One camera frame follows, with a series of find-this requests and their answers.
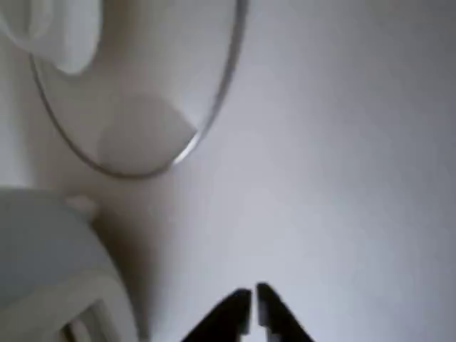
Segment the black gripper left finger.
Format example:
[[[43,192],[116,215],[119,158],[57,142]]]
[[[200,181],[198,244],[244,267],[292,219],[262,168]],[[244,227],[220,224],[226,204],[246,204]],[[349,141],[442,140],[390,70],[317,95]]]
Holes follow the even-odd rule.
[[[214,306],[183,341],[240,341],[249,331],[251,305],[251,290],[234,290]]]

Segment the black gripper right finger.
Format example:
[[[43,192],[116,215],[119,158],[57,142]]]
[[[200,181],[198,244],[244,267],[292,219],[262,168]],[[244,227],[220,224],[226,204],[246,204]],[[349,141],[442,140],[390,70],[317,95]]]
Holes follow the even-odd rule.
[[[266,329],[267,341],[314,342],[278,293],[267,283],[256,285],[259,325]]]

